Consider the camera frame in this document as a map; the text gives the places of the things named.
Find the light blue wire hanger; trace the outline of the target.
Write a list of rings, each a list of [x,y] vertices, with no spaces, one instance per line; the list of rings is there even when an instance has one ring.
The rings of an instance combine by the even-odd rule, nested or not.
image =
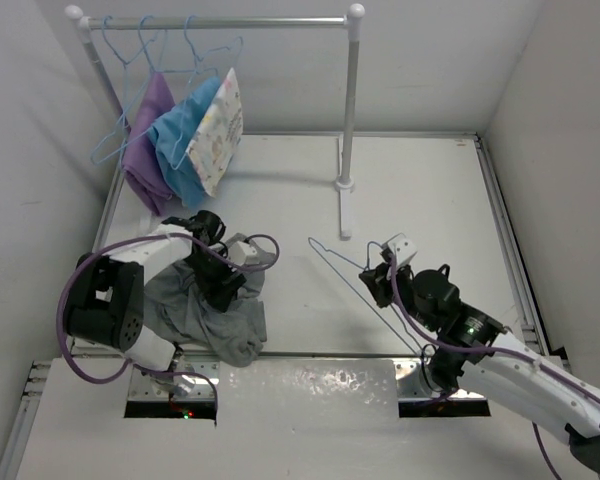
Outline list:
[[[419,357],[422,353],[422,344],[415,338],[403,320],[399,320],[401,330],[398,330],[385,315],[383,315],[377,306],[373,306],[371,301],[367,298],[361,290],[356,287],[351,279],[349,279],[345,273],[335,264],[335,260],[343,261],[345,264],[351,266],[356,270],[357,273],[363,273],[370,266],[370,250],[366,250],[365,264],[360,264],[353,258],[341,253],[340,251],[328,247],[323,242],[319,241],[313,236],[307,237],[307,243],[310,249],[317,254],[317,256],[329,267],[329,269],[341,280],[344,285],[352,291],[352,293],[361,300],[364,305],[370,309],[372,314],[389,330],[389,332],[407,349],[407,351],[416,357]]]

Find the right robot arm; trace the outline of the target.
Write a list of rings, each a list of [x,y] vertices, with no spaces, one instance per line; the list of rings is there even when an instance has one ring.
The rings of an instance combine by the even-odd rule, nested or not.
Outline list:
[[[436,348],[427,365],[443,392],[474,391],[566,444],[600,475],[600,388],[548,362],[488,314],[463,302],[447,264],[414,273],[388,258],[359,275],[380,308],[394,305]]]

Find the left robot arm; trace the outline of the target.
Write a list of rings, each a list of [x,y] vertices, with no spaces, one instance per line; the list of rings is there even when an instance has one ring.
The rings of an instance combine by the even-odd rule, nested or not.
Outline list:
[[[201,210],[189,219],[169,217],[151,234],[104,253],[83,255],[62,294],[61,332],[109,347],[148,370],[167,371],[176,347],[144,325],[144,287],[183,260],[202,299],[226,312],[245,277],[238,270],[244,262],[222,245],[225,230],[220,217]]]

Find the grey t shirt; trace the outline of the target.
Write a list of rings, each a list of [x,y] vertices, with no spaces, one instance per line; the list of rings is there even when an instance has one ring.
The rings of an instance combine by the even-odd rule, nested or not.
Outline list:
[[[203,296],[187,261],[171,264],[144,287],[145,326],[180,346],[208,348],[231,366],[249,366],[267,341],[265,304],[260,299],[265,273],[241,275],[245,283],[222,312]]]

